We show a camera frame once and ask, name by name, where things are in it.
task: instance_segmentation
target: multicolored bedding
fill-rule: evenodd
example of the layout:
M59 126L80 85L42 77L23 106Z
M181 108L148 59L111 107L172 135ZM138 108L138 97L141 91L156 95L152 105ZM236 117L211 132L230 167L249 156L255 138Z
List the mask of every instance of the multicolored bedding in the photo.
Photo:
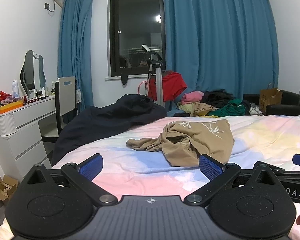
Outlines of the multicolored bedding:
M300 117L231 116L228 119L235 143L230 162L243 169L264 161L286 170L300 170L292 156L300 154ZM170 117L135 127L122 134L95 141L68 153L53 168L68 162L80 163L95 153L104 160L103 170L93 180L116 195L180 195L183 199L209 180L199 168L171 167L162 152L140 152L126 147L130 138L156 138L168 122L211 122L214 118ZM300 204L296 204L300 214ZM300 239L300 226L294 225L290 237Z

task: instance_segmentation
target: pink cloth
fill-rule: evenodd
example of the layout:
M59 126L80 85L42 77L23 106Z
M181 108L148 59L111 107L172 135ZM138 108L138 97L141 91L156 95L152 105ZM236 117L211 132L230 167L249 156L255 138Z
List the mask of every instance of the pink cloth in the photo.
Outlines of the pink cloth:
M184 94L181 98L181 104L185 105L198 102L202 99L203 95L204 93L201 91L193 91L191 93Z

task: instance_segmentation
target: red shorts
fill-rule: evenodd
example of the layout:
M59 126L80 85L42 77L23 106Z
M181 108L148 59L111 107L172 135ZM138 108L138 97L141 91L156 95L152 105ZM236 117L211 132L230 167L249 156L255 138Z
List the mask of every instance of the red shorts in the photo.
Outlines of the red shorts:
M187 88L186 83L180 73L174 71L166 71L162 75L162 90L163 90L163 101L173 101L179 96L183 90ZM150 78L150 88L148 92L148 97L152 98L154 101L157 100L157 86L154 84L155 78L152 76Z

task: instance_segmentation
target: wavy vanity mirror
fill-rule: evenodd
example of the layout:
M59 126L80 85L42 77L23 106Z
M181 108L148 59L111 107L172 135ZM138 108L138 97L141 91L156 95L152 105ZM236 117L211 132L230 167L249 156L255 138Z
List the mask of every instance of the wavy vanity mirror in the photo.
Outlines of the wavy vanity mirror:
M46 78L43 72L43 58L29 50L25 56L25 62L20 72L20 82L25 95L35 97L35 89L39 91L46 86Z

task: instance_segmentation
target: metal screw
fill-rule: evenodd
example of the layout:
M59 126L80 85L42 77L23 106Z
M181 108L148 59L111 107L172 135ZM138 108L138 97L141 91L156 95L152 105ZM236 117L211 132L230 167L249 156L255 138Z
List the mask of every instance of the metal screw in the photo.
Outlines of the metal screw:
M100 200L102 203L111 203L111 202L115 201L115 196L106 194L106 195L102 195L102 196L99 198L99 200Z
M202 197L196 194L191 194L187 197L187 200L191 203L198 203L202 201Z

